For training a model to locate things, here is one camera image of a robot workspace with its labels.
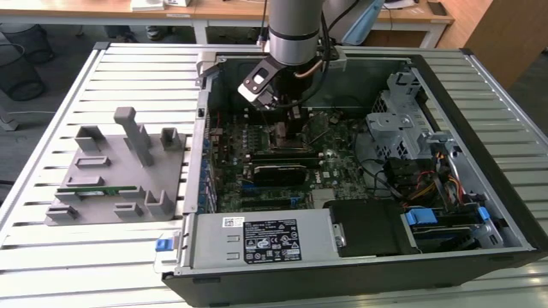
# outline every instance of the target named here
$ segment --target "blue connector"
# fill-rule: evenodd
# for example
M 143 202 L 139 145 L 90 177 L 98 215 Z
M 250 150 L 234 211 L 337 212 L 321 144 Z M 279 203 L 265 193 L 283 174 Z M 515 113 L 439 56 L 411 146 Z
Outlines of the blue connector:
M 301 200 L 301 197 L 291 197 L 290 200 L 291 200 L 291 207 L 297 207 L 297 206 L 298 206 L 298 202 L 299 202 L 299 200 Z
M 411 226 L 438 223 L 438 218 L 433 209 L 413 209 L 406 213 L 406 218 Z
M 487 211 L 487 208 L 479 207 L 478 212 L 481 213 L 483 221 L 489 221 L 491 218 L 490 212 Z
M 157 240 L 157 252 L 169 252 L 174 250 L 174 239 Z

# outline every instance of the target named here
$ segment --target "white cable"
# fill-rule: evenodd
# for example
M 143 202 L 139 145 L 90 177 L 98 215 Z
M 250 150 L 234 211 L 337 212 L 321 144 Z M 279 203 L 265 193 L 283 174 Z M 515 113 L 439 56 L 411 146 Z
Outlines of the white cable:
M 9 112 L 9 114 L 55 114 L 55 111 L 18 111 Z

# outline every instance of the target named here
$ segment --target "gray 3d-printed holder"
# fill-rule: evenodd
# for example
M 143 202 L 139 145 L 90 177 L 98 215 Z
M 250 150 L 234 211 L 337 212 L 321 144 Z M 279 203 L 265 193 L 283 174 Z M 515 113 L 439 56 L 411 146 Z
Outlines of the gray 3d-printed holder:
M 47 225 L 174 218 L 186 135 L 175 128 L 149 135 L 135 114 L 131 107 L 117 109 L 114 119 L 126 136 L 103 135 L 97 126 L 81 127 L 81 149 L 47 211 Z

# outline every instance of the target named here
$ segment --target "aluminum slotted table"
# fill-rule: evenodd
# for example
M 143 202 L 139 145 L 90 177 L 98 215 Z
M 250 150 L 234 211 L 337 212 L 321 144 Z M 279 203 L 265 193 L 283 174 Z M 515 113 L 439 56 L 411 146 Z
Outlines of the aluminum slotted table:
M 354 53 L 423 54 L 511 183 L 548 230 L 548 141 L 473 55 L 461 51 L 353 47 Z M 94 50 L 17 185 L 0 208 L 2 307 L 187 307 L 155 273 L 155 240 L 182 227 L 179 219 L 49 227 L 43 224 L 66 174 L 78 128 L 97 124 L 122 133 L 117 107 L 133 106 L 150 133 L 175 126 L 193 134 L 201 99 L 197 61 L 202 51 L 259 52 L 255 46 L 113 44 Z M 445 128 L 441 113 L 430 105 Z M 181 197 L 193 164 L 187 139 Z M 459 287 L 321 298 L 261 307 L 546 307 L 546 261 L 503 269 Z

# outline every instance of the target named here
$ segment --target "black mesh trash can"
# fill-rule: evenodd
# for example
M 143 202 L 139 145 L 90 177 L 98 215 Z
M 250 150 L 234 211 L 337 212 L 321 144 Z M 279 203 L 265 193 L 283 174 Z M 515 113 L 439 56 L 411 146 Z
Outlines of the black mesh trash can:
M 0 44 L 0 90 L 14 101 L 37 98 L 46 90 L 35 67 L 29 63 L 26 48 Z
M 39 24 L 0 24 L 0 32 L 10 43 L 26 48 L 26 57 L 33 64 L 42 64 L 54 59 L 46 30 Z

